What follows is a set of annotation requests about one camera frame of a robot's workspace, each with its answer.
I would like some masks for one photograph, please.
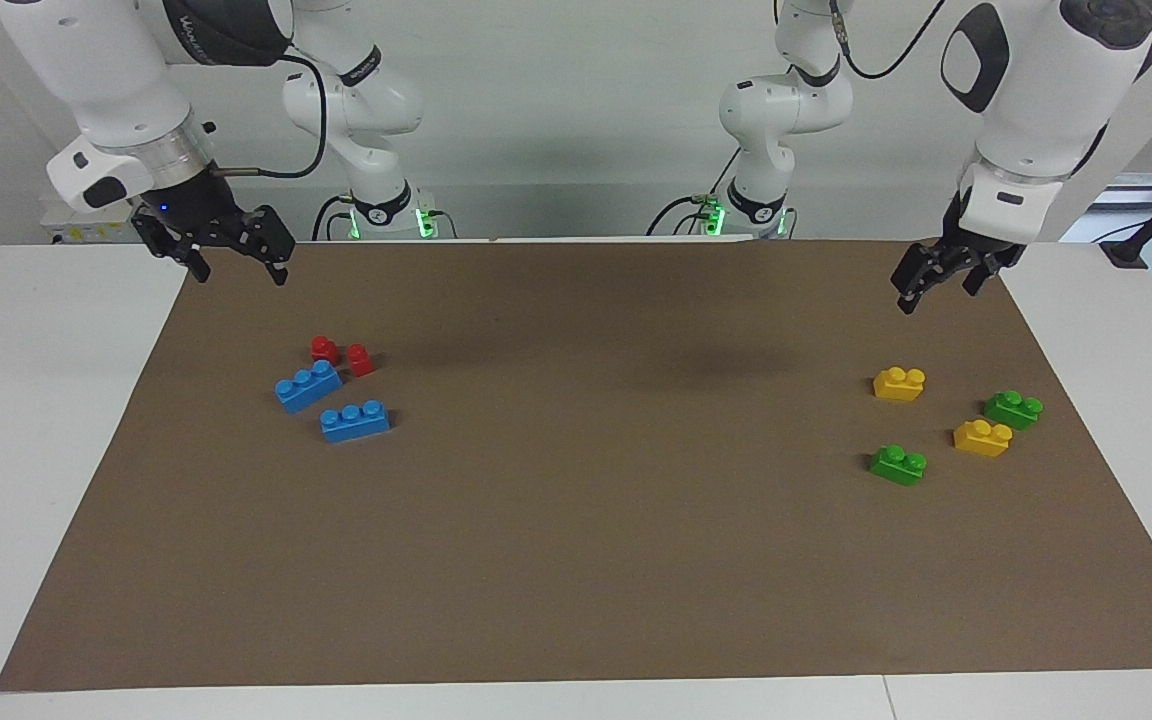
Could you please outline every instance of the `black cable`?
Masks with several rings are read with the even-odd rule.
[[[326,200],[319,209],[319,217],[314,218],[314,233],[311,234],[310,242],[319,241],[319,232],[323,232],[323,219],[328,217],[328,210],[331,210],[333,205],[338,204],[338,202],[344,200],[340,200],[339,195],[333,196],[332,199]]]
[[[914,39],[905,45],[904,53],[901,53],[896,58],[895,63],[888,65],[886,70],[880,73],[866,73],[861,68],[856,67],[854,60],[851,60],[851,44],[847,40],[847,24],[842,18],[842,13],[838,9],[838,0],[829,0],[829,12],[833,14],[833,22],[835,22],[838,46],[842,50],[842,56],[847,60],[847,63],[851,66],[852,73],[858,74],[858,76],[865,79],[881,79],[884,77],[890,76],[892,73],[896,70],[909,58],[910,53],[914,53],[914,46],[918,45],[918,40],[922,40],[923,33],[927,32],[927,28],[931,26],[932,20],[937,18],[937,14],[941,12],[945,6],[945,0],[937,0],[935,6],[932,8],[932,13],[929,13],[927,18],[923,20],[923,26],[918,28],[918,32],[915,33]]]
[[[718,192],[718,187],[723,183],[723,177],[727,177],[727,170],[732,169],[732,164],[736,161],[737,156],[740,156],[740,146],[736,146],[735,151],[732,151],[732,158],[727,159],[727,164],[723,165],[723,172],[718,173],[718,179],[714,181],[714,185],[708,189],[708,195],[714,195]],[[687,228],[687,234],[696,232],[696,221],[691,221],[691,227]]]
[[[452,240],[461,240],[461,233],[456,229],[456,218],[452,217],[447,210],[434,210],[430,213],[431,218],[447,218],[447,223],[452,225]]]
[[[679,232],[682,232],[682,223],[685,223],[687,220],[691,220],[691,227],[695,228],[696,227],[696,220],[703,220],[703,219],[705,219],[705,214],[704,213],[696,213],[695,215],[687,215],[687,218],[679,220],[679,223],[675,225],[675,227],[673,227],[673,234],[679,234]]]
[[[311,61],[297,58],[296,55],[279,55],[279,60],[283,60],[286,63],[304,65],[314,74],[314,82],[319,83],[319,151],[314,154],[314,160],[303,170],[279,173],[257,168],[256,172],[263,179],[303,179],[319,168],[319,164],[323,162],[323,154],[328,149],[328,86],[323,82],[323,73]]]
[[[349,220],[349,222],[353,222],[353,215],[349,213],[336,213],[335,215],[332,215],[332,218],[328,219],[328,242],[332,241],[332,223],[336,222],[338,220]]]
[[[794,223],[790,225],[790,234],[785,240],[794,240],[794,232],[799,228],[799,212],[796,209],[787,209],[786,213],[794,213]]]
[[[1107,129],[1111,129],[1111,123],[1101,126],[1100,132],[1097,132],[1096,138],[1092,141],[1092,145],[1089,145],[1087,152],[1084,152],[1083,159],[1078,160],[1078,164],[1074,165],[1074,169],[1069,172],[1070,177],[1076,176],[1076,174],[1083,169],[1083,165],[1087,165],[1087,160],[1091,160],[1092,156],[1096,156],[1096,151],[1101,146],[1101,141],[1105,141],[1105,132]]]
[[[1144,225],[1144,223],[1147,223],[1147,222],[1149,222],[1149,220],[1140,220],[1138,223],[1124,225],[1124,227],[1121,227],[1121,228],[1116,229],[1115,232],[1107,232],[1107,233],[1102,234],[1101,237],[1098,237],[1098,238],[1093,240],[1092,241],[1092,245],[1096,245],[1097,242],[1101,242],[1102,240],[1109,237],[1111,234],[1120,234],[1121,232],[1132,232],[1135,228],[1138,228],[1138,227],[1140,227],[1140,225]]]
[[[647,232],[644,234],[652,234],[655,232],[655,227],[660,223],[660,220],[664,220],[664,218],[669,214],[669,210],[674,210],[680,205],[687,205],[688,202],[691,202],[694,205],[699,205],[699,202],[692,200],[690,195],[687,197],[680,197],[680,199],[672,202],[670,204],[664,206],[664,210],[660,210],[660,213],[657,214],[655,219],[652,220],[652,223],[647,226]]]

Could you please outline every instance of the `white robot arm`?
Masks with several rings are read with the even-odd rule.
[[[338,81],[328,86],[326,145],[346,167],[356,219],[372,234],[429,232],[414,190],[385,136],[420,126],[420,92],[415,83],[381,61],[366,22],[353,0],[297,0],[293,5],[296,47]],[[303,131],[317,136],[319,88],[291,76],[283,106]]]
[[[851,0],[841,6],[850,9]],[[828,0],[785,0],[776,46],[790,71],[741,81],[727,88],[719,106],[723,129],[740,143],[727,225],[756,237],[776,232],[785,213],[794,177],[786,137],[838,127],[852,105]]]
[[[297,50],[268,0],[0,0],[0,20],[20,53],[52,94],[69,105],[81,137],[47,164],[52,183],[74,209],[101,209],[139,196],[132,219],[154,256],[185,265],[198,281],[210,267],[198,247],[229,247],[252,256],[279,285],[294,240],[270,206],[244,213],[234,204],[228,176],[297,179],[298,173],[220,169],[191,105],[166,77],[166,65],[323,65],[333,76],[321,118],[316,81],[312,104],[285,91],[294,122],[320,135],[342,159],[358,209],[385,209],[366,218],[393,229],[412,191],[381,136],[410,132],[420,122],[411,83],[380,67],[380,51],[362,26],[353,0],[294,0]],[[358,142],[349,141],[359,131]]]
[[[1150,65],[1152,0],[1011,0],[964,15],[941,74],[984,127],[941,240],[915,243],[892,274],[901,310],[912,313],[923,293],[961,270],[977,295],[1018,263]]]

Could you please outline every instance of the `lego brick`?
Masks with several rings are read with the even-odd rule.
[[[887,445],[879,448],[869,462],[871,473],[902,484],[902,486],[912,486],[922,480],[924,470],[927,470],[927,457],[918,452],[905,454],[905,448],[899,445]]]
[[[986,418],[1014,430],[1029,430],[1041,415],[1043,402],[1038,397],[1021,400],[1020,393],[1014,389],[1000,392],[984,404]]]
[[[991,425],[987,420],[967,420],[954,430],[954,447],[986,457],[996,457],[1011,447],[1014,433],[1007,425]]]
[[[317,361],[327,361],[333,365],[340,364],[340,346],[329,341],[326,336],[314,338],[314,341],[310,342],[310,357]]]
[[[300,414],[306,407],[332,395],[340,386],[340,373],[327,361],[319,359],[314,367],[298,370],[289,381],[278,381],[274,395],[288,414]]]
[[[323,437],[328,442],[351,441],[367,435],[389,432],[389,415],[379,400],[369,400],[362,407],[344,406],[339,412],[328,410],[319,418]]]
[[[907,372],[903,367],[887,367],[874,378],[874,396],[882,400],[910,402],[923,395],[923,384],[927,376],[917,367]]]
[[[374,373],[376,365],[371,363],[371,356],[367,355],[367,348],[361,344],[349,346],[349,350],[346,353],[349,357],[349,367],[353,370],[353,374],[356,378],[362,378],[366,373]]]

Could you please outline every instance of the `table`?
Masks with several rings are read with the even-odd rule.
[[[0,247],[0,667],[182,278],[137,247]],[[1152,536],[1152,278],[1111,268],[1092,247],[1034,247],[1006,282]],[[26,468],[38,478],[32,487],[15,482]],[[0,696],[0,717],[233,717],[234,710],[247,717],[1139,717],[1152,714],[1152,670]]]

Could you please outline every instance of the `brown paper sheet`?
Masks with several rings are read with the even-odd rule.
[[[1018,309],[905,318],[901,251],[302,247],[285,288],[213,253],[0,691],[1152,667],[1152,541]],[[319,333],[379,372],[285,415]],[[1041,424],[954,450],[1007,388]],[[396,429],[324,442],[367,397]],[[865,471],[892,442],[923,484]]]

